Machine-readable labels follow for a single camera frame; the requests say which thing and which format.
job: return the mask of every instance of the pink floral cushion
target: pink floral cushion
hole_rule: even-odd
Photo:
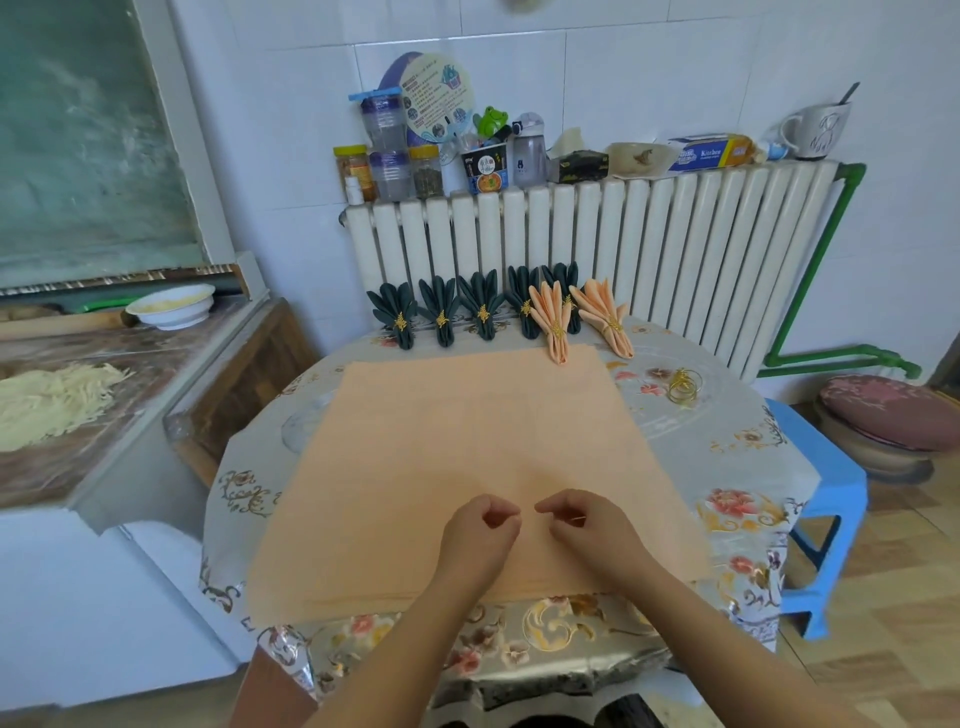
[[[836,376],[820,399],[854,427],[905,448],[960,448],[960,407],[924,387],[883,376]]]

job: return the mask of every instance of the white mug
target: white mug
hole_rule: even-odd
[[[780,124],[780,136],[797,159],[822,159],[840,138],[850,104],[822,104],[801,109]]]

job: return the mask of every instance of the round table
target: round table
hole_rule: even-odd
[[[399,615],[251,624],[244,580],[267,519],[350,362],[544,347],[542,336],[522,337],[513,315],[501,312],[494,320],[497,334],[487,342],[470,320],[456,317],[456,340],[448,349],[424,322],[415,324],[416,344],[407,352],[389,332],[364,336],[297,377],[229,442],[207,501],[201,588],[255,632],[318,700],[336,689]],[[715,356],[654,324],[628,318],[624,327],[636,350],[630,361],[616,357],[586,324],[571,344],[597,348],[636,424],[707,531],[713,574],[698,582],[698,593],[774,649],[787,536],[819,475],[783,436],[764,400]],[[677,404],[666,396],[680,367],[702,380],[693,402]],[[592,720],[669,657],[656,631],[617,596],[545,595],[478,605],[451,649],[427,722],[459,719],[480,726],[505,714],[515,721],[558,712],[557,700],[565,701],[563,712]]]

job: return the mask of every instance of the wooden rolling pin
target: wooden rolling pin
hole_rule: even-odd
[[[0,324],[0,341],[38,339],[41,336],[63,336],[68,333],[84,333],[110,328],[127,328],[136,325],[136,317],[123,309],[74,313],[67,316],[47,316],[27,321],[8,321]]]

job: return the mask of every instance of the mug handle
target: mug handle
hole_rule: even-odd
[[[803,117],[804,116],[800,113],[792,113],[780,122],[780,138],[783,140],[783,143],[790,147],[790,149],[792,149],[794,152],[799,152],[800,147],[786,138],[786,125],[791,121],[800,121]]]

